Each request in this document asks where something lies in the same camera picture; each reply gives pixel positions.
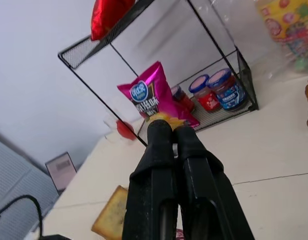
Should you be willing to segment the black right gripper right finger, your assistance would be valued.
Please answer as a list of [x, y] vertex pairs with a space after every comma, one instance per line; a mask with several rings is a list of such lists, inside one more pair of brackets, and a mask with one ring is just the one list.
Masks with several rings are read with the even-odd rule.
[[174, 130], [185, 240], [254, 240], [222, 162], [193, 128]]

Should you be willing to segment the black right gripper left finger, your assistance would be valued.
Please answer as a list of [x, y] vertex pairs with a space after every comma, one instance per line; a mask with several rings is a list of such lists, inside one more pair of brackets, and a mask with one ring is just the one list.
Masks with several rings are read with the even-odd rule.
[[173, 131], [149, 124], [148, 144], [129, 178], [122, 240], [175, 240], [178, 217]]

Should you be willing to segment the clear cup with red jam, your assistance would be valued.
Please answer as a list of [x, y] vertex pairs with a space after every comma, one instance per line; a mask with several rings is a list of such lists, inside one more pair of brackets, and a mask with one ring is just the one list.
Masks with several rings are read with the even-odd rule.
[[137, 140], [134, 135], [133, 127], [126, 121], [121, 121], [115, 116], [107, 115], [103, 123], [111, 130], [111, 134], [105, 138], [111, 143], [121, 142], [130, 145], [133, 141]]

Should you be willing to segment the small red jam jar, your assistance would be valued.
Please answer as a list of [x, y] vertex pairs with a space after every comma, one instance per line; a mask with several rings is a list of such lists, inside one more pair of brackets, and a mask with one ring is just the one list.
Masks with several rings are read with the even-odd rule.
[[171, 88], [171, 93], [176, 102], [185, 107], [189, 112], [193, 112], [195, 109], [194, 102], [188, 97], [188, 95], [178, 85]]

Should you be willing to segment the red label jam jar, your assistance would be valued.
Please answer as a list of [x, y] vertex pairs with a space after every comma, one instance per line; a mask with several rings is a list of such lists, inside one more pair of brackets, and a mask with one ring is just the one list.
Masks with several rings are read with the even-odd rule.
[[214, 112], [221, 108], [216, 94], [207, 86], [209, 75], [197, 77], [189, 86], [188, 90], [207, 112]]

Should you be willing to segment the blue label jam jar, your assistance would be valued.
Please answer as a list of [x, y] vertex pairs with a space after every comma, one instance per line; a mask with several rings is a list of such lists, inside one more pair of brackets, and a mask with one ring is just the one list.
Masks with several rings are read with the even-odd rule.
[[215, 94], [223, 109], [233, 111], [246, 100], [246, 92], [229, 68], [217, 71], [206, 82]]

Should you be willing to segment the pink chips bag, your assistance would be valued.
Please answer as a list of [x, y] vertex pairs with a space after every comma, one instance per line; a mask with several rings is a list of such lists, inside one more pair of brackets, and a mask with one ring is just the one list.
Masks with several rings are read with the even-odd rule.
[[162, 117], [172, 123], [199, 126], [199, 121], [182, 104], [174, 100], [162, 63], [157, 61], [133, 82], [117, 86], [147, 121]]

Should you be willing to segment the small framed sign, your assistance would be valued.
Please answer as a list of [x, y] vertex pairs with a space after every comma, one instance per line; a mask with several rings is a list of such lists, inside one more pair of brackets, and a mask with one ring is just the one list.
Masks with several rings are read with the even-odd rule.
[[63, 192], [77, 173], [68, 152], [46, 162], [45, 166], [58, 192]]

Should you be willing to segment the grey panel cabinet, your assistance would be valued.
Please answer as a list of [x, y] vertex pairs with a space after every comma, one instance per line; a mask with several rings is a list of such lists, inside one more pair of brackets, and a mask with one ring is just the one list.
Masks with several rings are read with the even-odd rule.
[[[0, 141], [0, 209], [22, 196], [35, 197], [46, 215], [58, 198], [49, 176]], [[32, 201], [23, 199], [0, 217], [0, 240], [23, 240], [39, 223]]]

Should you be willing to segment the red foil snack bag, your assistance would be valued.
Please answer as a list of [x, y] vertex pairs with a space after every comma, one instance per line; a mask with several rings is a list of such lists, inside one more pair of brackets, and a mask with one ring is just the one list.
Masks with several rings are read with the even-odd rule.
[[91, 41], [104, 38], [134, 4], [135, 0], [96, 0], [91, 17]]

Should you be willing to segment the colourful fruit print package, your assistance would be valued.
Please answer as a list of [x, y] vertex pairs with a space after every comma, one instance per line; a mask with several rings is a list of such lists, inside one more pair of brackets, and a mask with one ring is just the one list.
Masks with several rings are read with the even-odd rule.
[[297, 72], [308, 71], [308, 0], [254, 0], [271, 39]]

